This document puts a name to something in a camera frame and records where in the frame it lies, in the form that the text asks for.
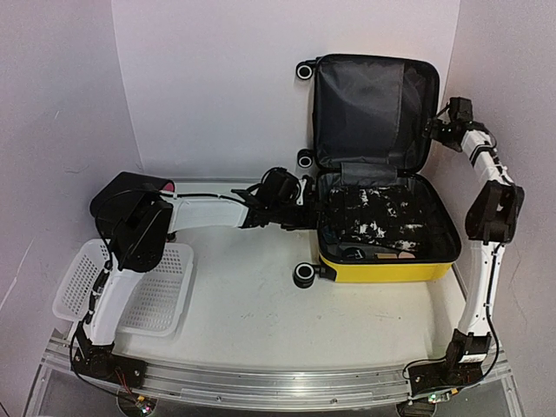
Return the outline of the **yellow Pikachu suitcase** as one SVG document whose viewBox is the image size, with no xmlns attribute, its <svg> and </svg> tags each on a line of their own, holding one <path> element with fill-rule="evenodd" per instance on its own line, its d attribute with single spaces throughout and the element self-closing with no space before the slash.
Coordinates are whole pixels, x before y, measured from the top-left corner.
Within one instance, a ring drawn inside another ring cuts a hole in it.
<svg viewBox="0 0 556 417">
<path fill-rule="evenodd" d="M 315 166 L 319 261 L 293 272 L 295 285 L 310 287 L 323 278 L 335 283 L 435 281 L 453 266 L 460 237 L 434 186 L 421 174 L 431 141 L 427 121 L 435 117 L 440 93 L 438 70 L 429 62 L 395 56 L 328 54 L 299 62 L 296 77 L 313 82 L 312 146 L 297 156 Z M 384 248 L 349 244 L 335 251 L 322 237 L 325 204 L 340 186 L 405 186 L 427 216 L 430 250 L 415 260 L 378 261 Z M 361 248 L 364 260 L 346 260 L 344 249 Z"/>
</svg>

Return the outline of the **white plastic basket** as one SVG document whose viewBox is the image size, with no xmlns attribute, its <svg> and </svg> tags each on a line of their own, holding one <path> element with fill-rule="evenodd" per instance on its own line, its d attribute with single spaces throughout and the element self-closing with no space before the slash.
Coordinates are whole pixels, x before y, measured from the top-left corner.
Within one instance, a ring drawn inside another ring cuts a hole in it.
<svg viewBox="0 0 556 417">
<path fill-rule="evenodd" d="M 80 321 L 89 311 L 89 296 L 108 260 L 100 239 L 86 242 L 69 265 L 52 305 L 63 320 Z M 182 243 L 165 245 L 156 268 L 148 273 L 117 270 L 105 284 L 93 319 L 86 326 L 95 344 L 109 344 L 116 334 L 166 337 L 184 312 L 194 251 Z"/>
</svg>

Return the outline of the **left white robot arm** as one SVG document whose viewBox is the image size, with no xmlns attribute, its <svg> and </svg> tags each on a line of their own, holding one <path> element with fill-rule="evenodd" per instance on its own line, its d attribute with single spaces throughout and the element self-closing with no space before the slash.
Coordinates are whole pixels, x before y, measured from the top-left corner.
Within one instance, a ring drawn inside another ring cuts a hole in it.
<svg viewBox="0 0 556 417">
<path fill-rule="evenodd" d="M 83 365 L 99 380 L 116 372 L 117 324 L 139 281 L 155 269 L 170 235 L 191 228 L 312 229 L 314 178 L 272 168 L 261 181 L 228 195 L 179 193 L 170 179 L 123 171 L 91 201 L 89 211 L 108 250 L 75 337 Z"/>
</svg>

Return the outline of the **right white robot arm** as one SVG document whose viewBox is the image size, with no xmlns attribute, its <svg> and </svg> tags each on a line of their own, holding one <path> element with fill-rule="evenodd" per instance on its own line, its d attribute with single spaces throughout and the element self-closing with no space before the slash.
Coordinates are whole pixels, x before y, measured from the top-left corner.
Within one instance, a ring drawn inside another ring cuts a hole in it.
<svg viewBox="0 0 556 417">
<path fill-rule="evenodd" d="M 472 367 L 482 364 L 490 346 L 497 342 L 492 313 L 501 261 L 506 245 L 515 236 L 525 191 L 508 174 L 497 143 L 484 125 L 466 119 L 444 122 L 435 118 L 428 123 L 428 133 L 442 145 L 464 153 L 481 186 L 464 221 L 472 246 L 473 278 L 446 358 L 437 367 L 438 378 L 455 385 Z"/>
</svg>

